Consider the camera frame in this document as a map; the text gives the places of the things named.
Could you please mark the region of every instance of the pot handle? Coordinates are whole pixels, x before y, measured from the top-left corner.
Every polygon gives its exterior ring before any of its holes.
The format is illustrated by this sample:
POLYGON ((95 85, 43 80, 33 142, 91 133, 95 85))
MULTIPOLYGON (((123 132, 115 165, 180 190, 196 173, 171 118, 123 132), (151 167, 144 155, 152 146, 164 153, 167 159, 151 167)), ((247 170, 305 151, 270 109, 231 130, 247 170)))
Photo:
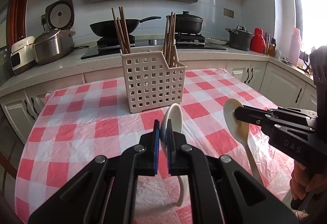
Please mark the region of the pot handle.
POLYGON ((140 23, 145 22, 145 21, 155 20, 155 19, 161 19, 161 16, 150 16, 150 17, 141 19, 140 23))
POLYGON ((246 28, 243 27, 243 26, 237 26, 237 27, 236 27, 236 30, 242 30, 242 31, 247 32, 246 28))

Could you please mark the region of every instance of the kitchen counter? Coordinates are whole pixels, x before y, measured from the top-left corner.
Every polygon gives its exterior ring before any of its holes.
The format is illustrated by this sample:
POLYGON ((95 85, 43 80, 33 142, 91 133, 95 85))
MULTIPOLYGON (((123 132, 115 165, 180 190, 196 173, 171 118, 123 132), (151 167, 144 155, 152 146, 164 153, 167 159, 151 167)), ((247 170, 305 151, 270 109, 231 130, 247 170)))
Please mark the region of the kitchen counter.
MULTIPOLYGON (((96 46, 96 42, 83 45, 94 47, 96 46)), ((120 54, 111 54, 81 60, 81 56, 88 50, 88 48, 75 50, 64 58, 46 65, 37 65, 20 75, 12 77, 0 87, 0 97, 23 88, 71 75, 122 67, 120 54)), ((254 51, 242 51, 233 48, 227 48, 227 50, 178 50, 178 58, 181 62, 200 60, 269 61, 314 86, 312 76, 308 77, 296 67, 288 66, 276 58, 254 51)))

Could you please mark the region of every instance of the white plastic basket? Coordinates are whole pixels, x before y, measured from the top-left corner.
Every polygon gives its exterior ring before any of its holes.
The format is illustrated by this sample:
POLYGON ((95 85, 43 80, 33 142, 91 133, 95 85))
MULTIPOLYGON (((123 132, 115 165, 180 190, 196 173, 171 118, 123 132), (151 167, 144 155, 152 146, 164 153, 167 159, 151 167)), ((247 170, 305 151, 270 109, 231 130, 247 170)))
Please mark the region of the white plastic basket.
POLYGON ((169 68, 162 50, 158 45, 132 47, 130 54, 120 51, 131 113, 182 101, 187 66, 174 55, 176 67, 169 68))

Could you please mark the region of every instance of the tablecloth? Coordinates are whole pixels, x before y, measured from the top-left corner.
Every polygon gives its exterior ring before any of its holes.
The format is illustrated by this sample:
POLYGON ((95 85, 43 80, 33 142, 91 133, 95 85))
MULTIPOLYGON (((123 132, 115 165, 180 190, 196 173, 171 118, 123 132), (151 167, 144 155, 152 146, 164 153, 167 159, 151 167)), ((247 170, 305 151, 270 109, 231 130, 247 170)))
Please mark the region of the tablecloth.
MULTIPOLYGON (((187 70, 181 108, 183 133, 206 155, 227 154, 250 172, 242 145, 230 135, 223 117, 229 98, 261 109, 271 101, 222 69, 187 70)), ((162 120, 168 107, 131 114, 124 78, 56 90, 37 118, 24 147, 15 186, 15 209, 28 217, 97 155, 120 155, 162 120)), ((260 128, 250 124, 249 145, 265 187, 280 200, 289 190, 293 160, 268 144, 260 128)), ((155 177, 140 176, 134 223, 192 223, 189 197, 177 208, 177 177, 168 174, 160 150, 155 177)))

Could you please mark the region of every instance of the white ceramic spoon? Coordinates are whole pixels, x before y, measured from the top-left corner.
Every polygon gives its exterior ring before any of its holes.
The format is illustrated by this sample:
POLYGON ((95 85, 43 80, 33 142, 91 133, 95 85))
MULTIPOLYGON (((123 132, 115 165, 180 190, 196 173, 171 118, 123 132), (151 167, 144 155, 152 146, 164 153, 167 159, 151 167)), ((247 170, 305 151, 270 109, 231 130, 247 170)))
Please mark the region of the white ceramic spoon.
POLYGON ((249 145, 247 143, 247 139, 249 136, 249 124, 242 122, 240 120, 237 120, 234 116, 234 111, 238 107, 243 107, 241 102, 239 102, 236 99, 228 99, 224 105, 224 118, 227 124, 227 127, 231 133, 231 135, 234 137, 236 141, 241 143, 241 145, 244 147, 247 158, 250 163, 250 168, 252 170, 252 176, 262 185, 264 186, 264 183, 262 181, 261 175, 259 173, 258 167, 255 163, 255 160, 253 158, 252 152, 249 148, 249 145))
MULTIPOLYGON (((173 128, 173 131, 182 133, 182 127, 183 127, 182 110, 180 109, 180 106, 177 103, 172 104, 168 108, 160 126, 160 143, 161 143, 162 151, 166 157, 167 157, 166 130, 167 130, 167 123, 169 119, 171 119, 171 126, 173 128)), ((186 175, 177 176, 177 178, 179 181, 180 192, 179 192, 178 201, 176 202, 175 205, 180 207, 188 194, 188 179, 186 175)))

